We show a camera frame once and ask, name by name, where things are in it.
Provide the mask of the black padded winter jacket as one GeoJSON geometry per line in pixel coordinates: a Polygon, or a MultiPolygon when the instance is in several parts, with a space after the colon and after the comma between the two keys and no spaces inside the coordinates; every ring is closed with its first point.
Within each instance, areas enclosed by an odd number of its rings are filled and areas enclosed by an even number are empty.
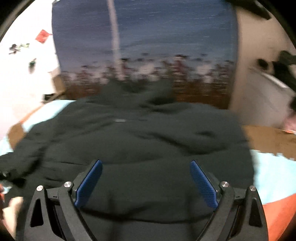
{"type": "Polygon", "coordinates": [[[166,80],[143,87],[114,80],[34,125],[1,156],[13,182],[7,199],[23,197],[17,240],[36,187],[60,187],[94,160],[103,171],[81,212],[98,240],[194,240],[212,211],[190,175],[193,160],[237,188],[254,177],[231,112],[176,102],[166,80]]]}

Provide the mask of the colourful patchwork bed cover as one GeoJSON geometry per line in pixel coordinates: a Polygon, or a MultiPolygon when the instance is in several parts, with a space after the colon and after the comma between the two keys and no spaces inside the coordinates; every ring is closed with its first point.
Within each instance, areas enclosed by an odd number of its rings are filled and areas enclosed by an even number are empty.
{"type": "MultiPolygon", "coordinates": [[[[55,100],[27,114],[20,123],[25,132],[55,117],[74,100],[55,100]]],[[[1,138],[1,155],[12,152],[8,133],[1,138]]],[[[266,216],[269,240],[279,240],[295,214],[295,161],[283,154],[251,150],[258,188],[266,216]]]]}

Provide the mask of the white drawer cabinet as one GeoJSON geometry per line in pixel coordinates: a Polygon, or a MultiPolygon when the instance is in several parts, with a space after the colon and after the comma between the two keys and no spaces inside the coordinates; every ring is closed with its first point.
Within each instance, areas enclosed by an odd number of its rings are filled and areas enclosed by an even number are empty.
{"type": "Polygon", "coordinates": [[[290,114],[295,92],[286,84],[255,67],[247,73],[239,118],[244,125],[280,128],[290,114]]]}

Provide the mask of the small wooden side table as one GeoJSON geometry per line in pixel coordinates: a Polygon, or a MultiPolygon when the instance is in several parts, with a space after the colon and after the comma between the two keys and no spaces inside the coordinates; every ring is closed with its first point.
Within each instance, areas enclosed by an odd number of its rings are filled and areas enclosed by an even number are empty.
{"type": "Polygon", "coordinates": [[[49,72],[51,75],[51,84],[53,86],[53,93],[43,95],[43,104],[52,102],[54,100],[64,99],[66,87],[61,78],[61,70],[59,67],[49,72]]]}

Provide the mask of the blue fabric wardrobe cover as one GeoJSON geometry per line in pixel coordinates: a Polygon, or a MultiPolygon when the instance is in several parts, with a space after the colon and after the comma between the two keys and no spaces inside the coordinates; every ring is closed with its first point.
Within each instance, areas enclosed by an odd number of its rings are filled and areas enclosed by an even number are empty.
{"type": "Polygon", "coordinates": [[[111,80],[168,80],[178,101],[227,109],[237,59],[228,1],[54,1],[52,31],[69,99],[111,80]]]}

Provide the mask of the wooden wardrobe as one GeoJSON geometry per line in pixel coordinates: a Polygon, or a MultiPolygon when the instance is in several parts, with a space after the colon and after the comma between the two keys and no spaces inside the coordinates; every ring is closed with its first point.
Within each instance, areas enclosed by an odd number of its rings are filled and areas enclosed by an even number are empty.
{"type": "Polygon", "coordinates": [[[295,54],[295,46],[283,26],[271,15],[269,20],[236,6],[238,23],[238,50],[234,87],[229,109],[237,112],[247,83],[247,73],[257,59],[276,61],[281,50],[295,54]]]}

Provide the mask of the green wall hook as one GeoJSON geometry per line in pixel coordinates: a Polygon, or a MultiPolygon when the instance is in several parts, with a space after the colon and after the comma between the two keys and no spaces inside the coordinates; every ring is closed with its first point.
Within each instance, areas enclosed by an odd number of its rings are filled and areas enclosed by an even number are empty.
{"type": "Polygon", "coordinates": [[[36,66],[36,58],[29,63],[29,73],[33,73],[36,66]]]}

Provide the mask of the dark wall stickers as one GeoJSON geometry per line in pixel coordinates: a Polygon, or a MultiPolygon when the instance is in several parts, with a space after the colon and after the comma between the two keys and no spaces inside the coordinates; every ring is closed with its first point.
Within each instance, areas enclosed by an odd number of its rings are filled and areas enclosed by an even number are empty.
{"type": "Polygon", "coordinates": [[[29,48],[30,44],[20,44],[20,45],[16,45],[16,44],[12,44],[9,48],[10,53],[9,54],[16,54],[16,52],[20,52],[20,50],[22,48],[29,48]]]}

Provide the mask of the red wall decoration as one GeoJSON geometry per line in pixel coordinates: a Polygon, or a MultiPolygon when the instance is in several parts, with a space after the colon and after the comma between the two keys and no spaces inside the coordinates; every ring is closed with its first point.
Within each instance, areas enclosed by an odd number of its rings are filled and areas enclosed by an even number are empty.
{"type": "Polygon", "coordinates": [[[51,35],[51,34],[48,33],[47,31],[45,31],[45,30],[41,30],[41,31],[38,33],[38,35],[37,35],[37,37],[35,38],[35,40],[38,41],[38,42],[41,43],[41,44],[44,44],[50,35],[51,35]]]}

